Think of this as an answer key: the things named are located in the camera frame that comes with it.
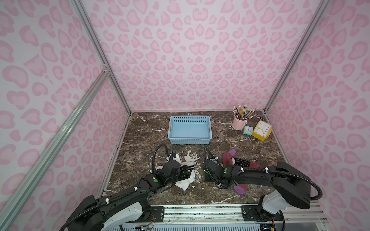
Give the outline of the aluminium front rail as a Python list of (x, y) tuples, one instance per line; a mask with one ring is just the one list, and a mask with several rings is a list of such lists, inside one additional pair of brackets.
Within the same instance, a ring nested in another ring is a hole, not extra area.
[(244, 221), (242, 204), (162, 205), (162, 223), (133, 221), (142, 212), (138, 203), (114, 215), (104, 231), (330, 231), (321, 207), (313, 203), (308, 210), (286, 208), (279, 212), (283, 221), (259, 223)]

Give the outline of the white sock with black bands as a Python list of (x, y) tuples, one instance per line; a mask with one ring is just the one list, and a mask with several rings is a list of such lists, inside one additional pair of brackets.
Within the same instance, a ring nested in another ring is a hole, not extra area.
[[(159, 167), (156, 167), (155, 168), (155, 174), (157, 176), (157, 170), (158, 169), (162, 169), (162, 167), (164, 166), (159, 166)], [(183, 181), (179, 181), (179, 182), (176, 182), (174, 185), (176, 185), (177, 187), (179, 187), (180, 189), (186, 191), (187, 188), (189, 187), (189, 185), (195, 181), (195, 163), (194, 161), (188, 159), (186, 160), (185, 162), (182, 161), (182, 164), (181, 165), (187, 165), (189, 167), (191, 167), (191, 176), (189, 179), (187, 180), (183, 180)]]

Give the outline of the bundle of coloured pencils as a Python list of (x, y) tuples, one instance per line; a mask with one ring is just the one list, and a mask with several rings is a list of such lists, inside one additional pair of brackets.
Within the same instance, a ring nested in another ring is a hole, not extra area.
[(248, 108), (248, 105), (237, 105), (233, 107), (233, 113), (234, 116), (239, 120), (248, 120), (253, 117), (253, 114), (255, 112), (254, 109)]

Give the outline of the black striped sock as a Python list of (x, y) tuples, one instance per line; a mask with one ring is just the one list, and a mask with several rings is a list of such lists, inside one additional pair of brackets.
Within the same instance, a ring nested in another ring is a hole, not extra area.
[(236, 166), (241, 166), (243, 168), (249, 168), (250, 167), (250, 161), (248, 160), (243, 160), (243, 159), (238, 159), (238, 158), (235, 158), (235, 165)]

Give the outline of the aluminium frame strut left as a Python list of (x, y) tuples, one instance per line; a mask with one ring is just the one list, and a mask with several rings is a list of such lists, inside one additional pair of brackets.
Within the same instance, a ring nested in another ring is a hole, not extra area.
[(49, 169), (56, 156), (62, 150), (63, 146), (69, 139), (71, 133), (74, 131), (83, 115), (89, 108), (91, 102), (98, 94), (100, 88), (110, 75), (110, 70), (103, 70), (97, 80), (80, 100), (74, 111), (65, 121), (59, 132), (55, 135), (48, 147), (41, 154), (35, 165), (29, 173), (22, 180), (17, 190), (10, 197), (5, 207), (1, 212), (1, 230), (7, 231), (27, 203), (29, 197), (32, 195), (39, 182)]

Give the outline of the yellow square alarm clock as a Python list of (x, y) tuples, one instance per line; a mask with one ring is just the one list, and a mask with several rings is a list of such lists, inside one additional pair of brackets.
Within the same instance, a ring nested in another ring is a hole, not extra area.
[(270, 136), (272, 130), (272, 125), (260, 120), (255, 126), (252, 136), (261, 141), (265, 141)]

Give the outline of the maroon purple sock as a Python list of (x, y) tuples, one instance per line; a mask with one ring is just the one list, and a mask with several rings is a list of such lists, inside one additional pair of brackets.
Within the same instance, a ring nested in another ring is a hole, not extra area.
[[(251, 168), (261, 168), (261, 166), (255, 163), (254, 161), (250, 161), (250, 167)], [(248, 190), (248, 184), (236, 183), (236, 185), (234, 185), (234, 190), (240, 195), (245, 195)]]
[(223, 154), (223, 167), (235, 164), (235, 154), (236, 154), (235, 149), (232, 149)]

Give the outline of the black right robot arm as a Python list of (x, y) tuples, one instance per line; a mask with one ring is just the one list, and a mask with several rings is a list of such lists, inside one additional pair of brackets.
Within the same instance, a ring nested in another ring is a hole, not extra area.
[(310, 209), (311, 201), (322, 198), (321, 188), (308, 176), (285, 162), (274, 167), (221, 166), (214, 159), (207, 158), (202, 166), (205, 179), (220, 189), (229, 189), (242, 184), (261, 185), (275, 190), (262, 195), (255, 209), (260, 219), (267, 219), (282, 209), (295, 207)]

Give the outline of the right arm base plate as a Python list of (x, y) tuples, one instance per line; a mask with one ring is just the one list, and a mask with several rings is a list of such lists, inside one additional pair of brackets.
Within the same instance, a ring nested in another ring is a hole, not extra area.
[(241, 213), (244, 221), (254, 221), (259, 223), (265, 223), (273, 220), (283, 221), (283, 217), (279, 212), (276, 214), (270, 214), (258, 206), (241, 206)]

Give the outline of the pink pencil cup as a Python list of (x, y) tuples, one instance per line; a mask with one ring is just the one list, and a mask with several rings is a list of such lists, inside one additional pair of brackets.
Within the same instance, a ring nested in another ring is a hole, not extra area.
[(232, 128), (236, 131), (242, 131), (244, 127), (247, 125), (248, 120), (241, 120), (238, 117), (234, 116), (232, 122)]

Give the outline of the light blue plastic basket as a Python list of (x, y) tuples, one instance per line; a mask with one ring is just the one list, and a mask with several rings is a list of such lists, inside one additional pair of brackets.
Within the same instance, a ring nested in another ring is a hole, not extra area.
[(209, 116), (171, 116), (168, 139), (171, 144), (208, 145), (212, 139)]

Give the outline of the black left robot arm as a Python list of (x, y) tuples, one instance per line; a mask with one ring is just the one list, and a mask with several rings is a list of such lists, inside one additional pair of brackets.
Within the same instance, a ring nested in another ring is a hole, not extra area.
[(141, 178), (136, 185), (119, 193), (98, 199), (92, 195), (88, 196), (78, 205), (60, 230), (101, 231), (108, 226), (110, 218), (135, 203), (142, 207), (142, 213), (133, 221), (146, 218), (150, 210), (147, 199), (165, 191), (176, 182), (189, 179), (192, 171), (192, 167), (181, 165), (172, 159), (162, 168)]

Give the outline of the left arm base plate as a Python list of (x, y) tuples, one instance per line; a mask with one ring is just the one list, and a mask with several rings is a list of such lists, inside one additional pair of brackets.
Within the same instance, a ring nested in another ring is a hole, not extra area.
[(165, 207), (162, 206), (150, 206), (145, 208), (141, 216), (142, 222), (149, 223), (154, 218), (154, 222), (162, 223), (164, 220)]

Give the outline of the small teal cube clock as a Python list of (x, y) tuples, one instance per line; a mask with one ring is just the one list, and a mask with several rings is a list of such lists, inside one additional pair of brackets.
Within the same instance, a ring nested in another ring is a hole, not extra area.
[(243, 134), (245, 135), (249, 135), (249, 136), (252, 136), (253, 135), (253, 130), (254, 128), (253, 127), (250, 127), (250, 126), (244, 126), (243, 128)]

